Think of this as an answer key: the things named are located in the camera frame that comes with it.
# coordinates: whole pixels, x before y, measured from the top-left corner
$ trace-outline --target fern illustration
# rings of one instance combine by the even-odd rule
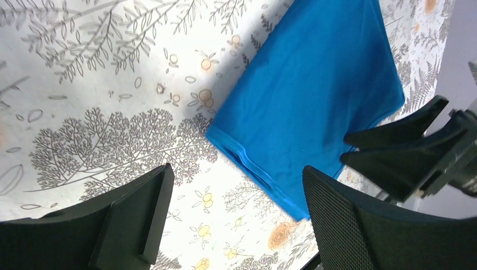
[[[173,270],[173,269],[182,269],[182,265],[179,263],[177,258],[170,259],[159,250],[157,255],[156,264],[151,267],[151,270]]]
[[[270,33],[274,30],[275,25],[268,21],[268,19],[265,17],[265,14],[262,14],[260,19],[262,20],[262,26],[265,28],[265,32],[270,35]]]
[[[245,68],[248,68],[250,65],[250,59],[244,53],[242,53],[242,60],[244,61]]]
[[[432,93],[439,73],[440,61],[437,59],[434,63],[427,63],[427,72],[419,68],[418,78],[414,79],[414,87],[411,86],[409,97],[402,108],[402,113],[412,113],[424,105]]]
[[[191,183],[199,160],[217,160],[217,149],[204,137],[212,120],[202,114],[179,125],[172,120],[162,109],[128,119],[120,112],[105,117],[93,108],[84,120],[65,119],[58,131],[40,130],[30,153],[41,186],[37,191],[86,181],[81,200],[88,200],[167,162],[176,185]]]
[[[439,50],[438,34],[436,30],[429,28],[427,33],[420,33],[414,39],[414,45],[424,46],[427,50],[437,48]]]
[[[141,51],[149,56],[151,46],[155,46],[154,39],[157,35],[157,26],[168,22],[168,12],[177,5],[180,0],[164,3],[153,8],[148,8],[139,1],[134,2],[135,10],[124,8],[127,26],[125,34],[130,37],[127,40],[118,40],[117,52],[113,57],[112,65],[116,66],[116,74],[120,69],[131,68],[134,71],[134,63],[139,63]]]
[[[239,17],[243,16],[247,11],[246,0],[226,0],[215,1],[214,11],[210,13],[209,21],[212,21],[214,26],[217,25],[217,17],[222,22],[220,25],[221,33],[233,34],[233,30],[239,27]]]
[[[224,201],[228,212],[243,210],[251,203],[253,208],[258,209],[257,216],[265,217],[271,212],[273,201],[268,195],[249,177],[244,177],[244,182],[240,183],[234,189],[226,192]]]
[[[263,254],[258,260],[255,258],[246,258],[233,270],[272,270],[278,262],[278,253],[273,255]]]
[[[207,3],[204,0],[186,0],[187,3],[178,4],[179,8],[182,8],[180,14],[177,16],[178,21],[173,22],[175,24],[174,34],[180,33],[181,30],[187,35],[187,28],[192,28],[192,23],[195,21],[196,16],[199,15],[202,18],[202,14],[199,11],[199,7],[204,5],[207,8]]]
[[[250,35],[250,41],[252,43],[252,45],[254,46],[255,50],[258,52],[258,50],[260,50],[262,48],[262,43],[260,41],[258,41],[254,36],[253,34]]]

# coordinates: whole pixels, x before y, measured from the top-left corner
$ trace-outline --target tree illustration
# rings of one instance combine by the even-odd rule
[[[253,208],[258,209],[257,216],[265,217],[274,206],[268,195],[249,177],[244,176],[244,182],[224,195],[224,202],[228,212],[243,210],[248,204],[253,204]]]
[[[272,270],[278,262],[278,253],[273,255],[263,254],[258,260],[255,258],[246,258],[233,270]]]
[[[191,183],[199,160],[217,160],[217,149],[204,137],[212,120],[202,114],[179,125],[172,120],[162,109],[128,119],[120,112],[106,117],[96,107],[84,120],[67,118],[58,130],[41,129],[29,154],[39,191],[85,181],[80,199],[88,200],[165,163],[171,163],[176,185]]]
[[[157,37],[157,28],[168,22],[168,13],[180,0],[173,2],[158,1],[159,5],[147,7],[136,0],[134,10],[124,7],[125,37],[121,36],[116,41],[118,45],[113,56],[112,65],[116,66],[116,74],[120,69],[126,70],[129,66],[134,71],[134,63],[140,62],[140,54],[143,52],[149,56],[151,46],[155,46],[154,39]]]
[[[64,0],[61,6],[52,0],[3,0],[8,7],[0,7],[0,27],[14,26],[18,31],[28,26],[30,34],[21,40],[28,51],[36,53],[45,65],[55,68],[58,82],[73,82],[87,70],[106,68],[108,62],[119,71],[140,62],[142,54],[149,56],[155,46],[158,28],[175,24],[174,33],[181,29],[187,34],[204,0],[82,0],[85,7],[74,10]],[[123,3],[123,14],[119,13]],[[180,9],[179,21],[169,22],[173,8]]]
[[[157,255],[157,262],[151,267],[151,270],[173,270],[173,269],[182,269],[182,265],[179,263],[177,258],[170,259],[159,250]]]

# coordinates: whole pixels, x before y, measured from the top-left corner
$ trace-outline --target orange flower illustration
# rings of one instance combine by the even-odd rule
[[[206,270],[207,268],[209,268],[209,265],[210,265],[209,258],[203,258],[197,263],[194,270]]]
[[[288,223],[279,224],[270,234],[270,238],[268,239],[268,247],[271,250],[277,250],[281,248],[288,240],[289,235],[290,227]]]
[[[426,0],[425,12],[427,15],[434,12],[435,6],[437,6],[437,0]]]

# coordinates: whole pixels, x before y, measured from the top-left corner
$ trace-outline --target floral tablecloth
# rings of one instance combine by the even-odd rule
[[[391,121],[433,96],[453,0],[380,3],[407,97]],[[300,269],[317,252],[311,224],[204,138],[291,4],[0,0],[0,220],[41,217],[169,162],[151,269]],[[350,169],[339,180],[377,191]]]

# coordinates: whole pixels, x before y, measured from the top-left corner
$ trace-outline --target blue t-shirt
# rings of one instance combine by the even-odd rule
[[[344,136],[403,103],[378,0],[295,0],[206,136],[299,221],[303,167],[336,178]]]

